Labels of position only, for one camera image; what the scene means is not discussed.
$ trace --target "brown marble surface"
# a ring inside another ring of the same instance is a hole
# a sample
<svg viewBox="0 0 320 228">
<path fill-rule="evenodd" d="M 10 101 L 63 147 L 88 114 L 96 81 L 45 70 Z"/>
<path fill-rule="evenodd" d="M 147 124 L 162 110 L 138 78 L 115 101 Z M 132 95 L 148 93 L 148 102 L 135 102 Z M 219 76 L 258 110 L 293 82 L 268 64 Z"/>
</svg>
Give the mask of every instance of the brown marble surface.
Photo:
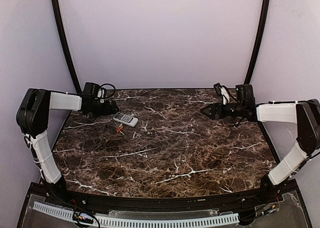
<svg viewBox="0 0 320 228">
<path fill-rule="evenodd" d="M 220 102 L 213 89 L 121 90 L 125 126 L 111 116 L 88 123 L 72 112 L 53 151 L 68 189 L 124 197 L 191 197 L 259 187 L 275 166 L 255 123 L 235 128 L 200 108 Z"/>
</svg>

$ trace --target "cable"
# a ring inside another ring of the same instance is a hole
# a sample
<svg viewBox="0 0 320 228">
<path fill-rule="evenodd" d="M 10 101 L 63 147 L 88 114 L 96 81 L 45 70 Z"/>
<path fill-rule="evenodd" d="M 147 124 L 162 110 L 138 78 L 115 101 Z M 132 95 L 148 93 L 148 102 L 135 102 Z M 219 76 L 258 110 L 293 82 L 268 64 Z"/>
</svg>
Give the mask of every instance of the cable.
<svg viewBox="0 0 320 228">
<path fill-rule="evenodd" d="M 97 224 L 98 224 L 98 228 L 101 228 L 99 220 L 98 220 L 93 214 L 90 214 L 90 213 L 89 213 L 88 211 L 86 211 L 85 209 L 82 209 L 82 208 L 77 207 L 77 205 L 72 205 L 72 204 L 68 204 L 68 203 L 64 202 L 63 200 L 61 200 L 61 199 L 50 189 L 49 186 L 47 186 L 47 182 L 44 180 L 44 178 L 42 178 L 42 182 L 44 183 L 45 187 L 54 195 L 54 197 L 55 197 L 57 200 L 59 200 L 59 201 L 60 201 L 61 203 L 63 203 L 64 205 L 72 206 L 72 209 L 74 210 L 74 212 L 76 211 L 76 208 L 77 208 L 78 210 L 83 211 L 83 213 L 87 214 L 88 216 L 90 216 L 91 218 L 93 218 L 94 220 L 96 220 L 96 222 L 97 222 Z"/>
<path fill-rule="evenodd" d="M 294 103 L 308 103 L 308 104 L 312 104 L 317 106 L 318 108 L 320 108 L 319 104 L 314 103 L 313 101 L 310 100 L 300 100 L 300 101 L 269 101 L 268 104 L 294 104 Z"/>
<path fill-rule="evenodd" d="M 229 96 L 235 100 L 237 103 L 239 103 L 239 100 L 237 100 L 229 91 L 229 89 L 225 86 L 225 85 L 222 85 L 221 87 L 225 88 L 226 92 L 229 94 Z"/>
<path fill-rule="evenodd" d="M 225 98 L 226 103 L 228 104 L 228 103 L 229 103 L 229 100 L 227 99 L 227 97 L 226 97 L 224 94 L 222 94 L 222 96 Z"/>
<path fill-rule="evenodd" d="M 319 154 L 320 154 L 320 151 L 319 151 L 317 154 L 315 154 L 315 155 L 313 155 L 313 156 L 310 156 L 310 158 L 309 158 L 308 160 L 310 160 L 310 159 L 313 159 L 313 158 L 317 157 Z"/>
<path fill-rule="evenodd" d="M 106 94 L 107 94 L 107 89 L 105 89 L 103 86 L 106 86 L 106 85 L 111 86 L 111 87 L 113 88 L 113 92 L 112 92 L 109 96 L 103 97 L 104 99 L 107 99 L 107 98 L 112 97 L 112 96 L 115 94 L 115 92 L 116 92 L 116 87 L 115 87 L 113 84 L 105 83 L 105 84 L 100 85 L 100 88 L 101 88 L 102 90 L 105 90 L 104 96 L 106 96 Z"/>
<path fill-rule="evenodd" d="M 280 207 L 281 207 L 281 205 L 280 205 L 280 200 L 279 200 L 278 196 L 276 196 L 276 195 L 274 195 L 274 196 L 276 197 L 276 199 L 277 199 L 277 201 L 278 201 L 279 208 L 280 208 Z"/>
<path fill-rule="evenodd" d="M 245 118 L 242 118 L 240 121 L 238 121 L 238 123 L 237 124 L 235 124 L 235 127 L 239 127 L 239 125 L 240 125 L 240 123 L 241 123 L 241 121 L 243 121 Z"/>
<path fill-rule="evenodd" d="M 271 204 L 271 202 L 269 202 L 269 203 L 268 203 L 268 204 L 266 204 L 265 206 L 260 207 L 260 208 L 259 208 L 259 209 L 257 209 L 256 211 L 254 211 L 254 212 L 252 212 L 251 214 L 247 215 L 246 217 L 242 218 L 241 220 L 246 221 L 246 218 L 248 218 L 248 217 L 250 217 L 250 216 L 254 215 L 255 213 L 257 213 L 258 211 L 260 211 L 260 210 L 262 210 L 262 209 L 266 208 L 269 204 Z"/>
<path fill-rule="evenodd" d="M 256 217 L 254 217 L 254 218 L 251 218 L 251 219 L 242 219 L 241 221 L 253 221 L 253 220 L 255 220 L 255 219 L 257 219 L 257 218 L 259 218 L 259 217 L 261 217 L 261 216 L 263 216 L 263 214 L 261 213 L 261 214 L 259 214 L 259 215 L 257 215 Z"/>
</svg>

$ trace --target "orange object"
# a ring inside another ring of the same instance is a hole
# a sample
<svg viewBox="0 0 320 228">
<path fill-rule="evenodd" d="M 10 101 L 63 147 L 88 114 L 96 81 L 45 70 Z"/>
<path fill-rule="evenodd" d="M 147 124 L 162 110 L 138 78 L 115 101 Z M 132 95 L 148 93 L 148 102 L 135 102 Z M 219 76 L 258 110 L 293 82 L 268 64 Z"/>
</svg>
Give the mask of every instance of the orange object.
<svg viewBox="0 0 320 228">
<path fill-rule="evenodd" d="M 121 126 L 116 132 L 117 132 L 117 133 L 120 133 L 123 129 L 124 129 L 124 127 Z"/>
</svg>

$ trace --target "white cable tray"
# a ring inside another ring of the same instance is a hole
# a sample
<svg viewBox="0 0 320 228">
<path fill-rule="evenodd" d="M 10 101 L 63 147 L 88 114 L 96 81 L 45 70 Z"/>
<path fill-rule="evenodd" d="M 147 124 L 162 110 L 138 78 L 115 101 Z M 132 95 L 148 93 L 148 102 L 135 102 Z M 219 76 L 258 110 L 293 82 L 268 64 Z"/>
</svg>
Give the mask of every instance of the white cable tray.
<svg viewBox="0 0 320 228">
<path fill-rule="evenodd" d="M 58 208 L 50 204 L 44 204 L 35 201 L 33 209 L 50 216 L 74 222 L 72 220 L 73 210 L 66 208 Z M 198 219 L 179 219 L 179 220 L 140 220 L 140 219 L 123 219 L 112 218 L 102 215 L 95 215 L 99 220 L 101 227 L 127 227 L 127 228 L 207 228 L 216 227 L 227 224 L 239 223 L 239 215 L 228 214 L 215 217 L 198 218 Z"/>
</svg>

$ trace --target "purple wall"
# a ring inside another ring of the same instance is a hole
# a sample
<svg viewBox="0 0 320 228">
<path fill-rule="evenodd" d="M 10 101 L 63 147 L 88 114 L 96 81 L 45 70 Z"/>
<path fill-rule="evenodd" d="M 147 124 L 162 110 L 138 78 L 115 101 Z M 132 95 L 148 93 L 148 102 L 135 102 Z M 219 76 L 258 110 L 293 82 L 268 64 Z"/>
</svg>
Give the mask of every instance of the purple wall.
<svg viewBox="0 0 320 228">
<path fill-rule="evenodd" d="M 244 81 L 262 0 L 60 0 L 80 83 L 212 87 Z"/>
<path fill-rule="evenodd" d="M 270 0 L 252 84 L 258 102 L 320 100 L 320 0 Z M 266 128 L 283 158 L 297 127 L 270 123 Z M 295 176 L 314 227 L 320 227 L 319 158 Z"/>
<path fill-rule="evenodd" d="M 28 88 L 74 90 L 51 0 L 0 0 L 0 20 L 0 227 L 12 228 L 30 182 L 40 176 L 16 112 Z M 51 144 L 65 117 L 65 112 L 51 114 Z"/>
</svg>

